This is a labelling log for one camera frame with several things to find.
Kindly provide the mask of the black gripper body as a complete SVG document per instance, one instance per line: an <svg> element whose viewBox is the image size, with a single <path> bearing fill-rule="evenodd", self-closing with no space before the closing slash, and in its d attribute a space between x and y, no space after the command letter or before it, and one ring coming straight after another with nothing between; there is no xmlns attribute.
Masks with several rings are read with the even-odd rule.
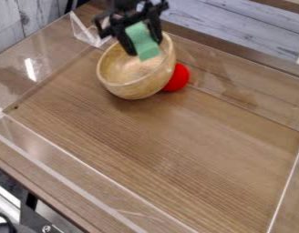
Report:
<svg viewBox="0 0 299 233"><path fill-rule="evenodd" d="M92 23L97 27L101 38L115 36L115 28L118 25L126 28L131 25L146 22L147 13L155 9L160 15L170 9L168 0L111 0L108 8L92 18Z"/></svg>

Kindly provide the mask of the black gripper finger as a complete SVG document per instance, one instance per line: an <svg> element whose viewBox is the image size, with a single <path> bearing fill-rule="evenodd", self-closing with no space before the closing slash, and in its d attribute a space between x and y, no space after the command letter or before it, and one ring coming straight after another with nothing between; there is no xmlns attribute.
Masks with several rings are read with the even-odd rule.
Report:
<svg viewBox="0 0 299 233"><path fill-rule="evenodd" d="M116 39L119 41L119 44L123 46L127 54L130 56L136 56L136 49L135 46L132 44L132 41L130 39L128 34L126 33L126 27L122 25L118 25L115 28L115 35L116 35Z"/></svg>
<svg viewBox="0 0 299 233"><path fill-rule="evenodd" d="M151 9L147 13L147 25L150 29L150 34L158 44L163 41L163 34L162 34L162 24L159 13L155 9Z"/></svg>

